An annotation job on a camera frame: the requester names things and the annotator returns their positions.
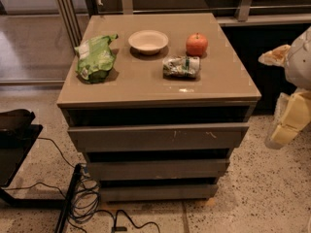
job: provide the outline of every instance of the power adapter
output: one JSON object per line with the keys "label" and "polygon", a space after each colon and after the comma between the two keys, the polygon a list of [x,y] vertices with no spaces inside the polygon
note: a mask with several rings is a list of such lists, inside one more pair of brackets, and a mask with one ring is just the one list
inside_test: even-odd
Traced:
{"label": "power adapter", "polygon": [[119,232],[119,231],[127,231],[126,227],[112,227],[111,233]]}

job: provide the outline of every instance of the cabinet top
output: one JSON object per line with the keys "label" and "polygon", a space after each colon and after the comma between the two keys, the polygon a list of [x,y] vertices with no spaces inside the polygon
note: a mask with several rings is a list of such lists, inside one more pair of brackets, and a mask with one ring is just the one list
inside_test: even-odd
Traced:
{"label": "cabinet top", "polygon": [[[153,56],[134,52],[128,38],[140,30],[156,30],[168,36],[168,46]],[[192,33],[208,39],[195,79],[163,76],[165,56],[186,55],[186,39]],[[93,16],[83,41],[117,33],[110,49],[117,53],[114,68],[104,83],[86,84],[75,72],[75,57],[59,94],[60,108],[110,107],[185,103],[191,101],[256,102],[260,93],[212,14]]]}

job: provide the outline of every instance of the floor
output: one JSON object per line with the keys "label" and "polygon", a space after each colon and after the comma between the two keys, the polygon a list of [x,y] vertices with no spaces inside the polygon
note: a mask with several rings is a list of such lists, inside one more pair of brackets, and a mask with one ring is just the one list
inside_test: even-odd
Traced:
{"label": "floor", "polygon": [[[73,52],[59,17],[0,17],[1,79],[64,79]],[[85,162],[76,152],[67,124],[57,108],[60,86],[0,86],[0,111],[24,108],[44,126],[41,137],[52,138],[72,164]],[[250,129],[233,152],[219,190],[209,200],[101,203],[98,209],[125,210],[137,225],[158,224],[161,233],[306,233],[311,215],[311,125],[280,150],[264,138],[272,116],[252,116]],[[72,175],[57,148],[38,139],[10,185],[42,182],[66,192]],[[61,198],[56,189],[37,185],[8,191],[18,198]],[[0,232],[53,232],[57,210],[14,209],[0,202]],[[87,232],[111,232],[113,222],[98,213],[85,224]],[[127,232],[156,233],[154,225],[134,229],[121,215]],[[68,226],[65,232],[83,232]]]}

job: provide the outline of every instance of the drawer front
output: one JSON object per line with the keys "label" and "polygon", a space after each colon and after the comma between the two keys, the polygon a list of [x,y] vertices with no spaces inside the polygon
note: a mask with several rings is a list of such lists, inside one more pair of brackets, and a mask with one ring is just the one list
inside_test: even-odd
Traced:
{"label": "drawer front", "polygon": [[88,163],[87,168],[100,181],[165,180],[220,177],[228,164],[225,159],[191,159]]}
{"label": "drawer front", "polygon": [[195,150],[237,148],[247,123],[126,127],[70,127],[78,151]]}
{"label": "drawer front", "polygon": [[102,201],[144,201],[164,199],[208,199],[218,189],[216,184],[110,187],[100,190]]}

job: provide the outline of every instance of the cabinet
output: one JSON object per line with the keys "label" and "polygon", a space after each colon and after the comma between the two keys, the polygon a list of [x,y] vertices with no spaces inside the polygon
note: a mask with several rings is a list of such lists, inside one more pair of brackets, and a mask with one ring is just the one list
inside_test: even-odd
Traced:
{"label": "cabinet", "polygon": [[[167,34],[166,50],[155,56],[132,53],[126,39],[144,28]],[[162,58],[185,54],[184,39],[192,31],[205,34],[210,44],[200,77],[163,77]],[[100,183],[102,200],[214,196],[260,99],[214,17],[93,17],[85,39],[99,32],[120,35],[111,45],[118,53],[113,73],[105,83],[82,83],[75,59],[57,105],[90,175]]]}

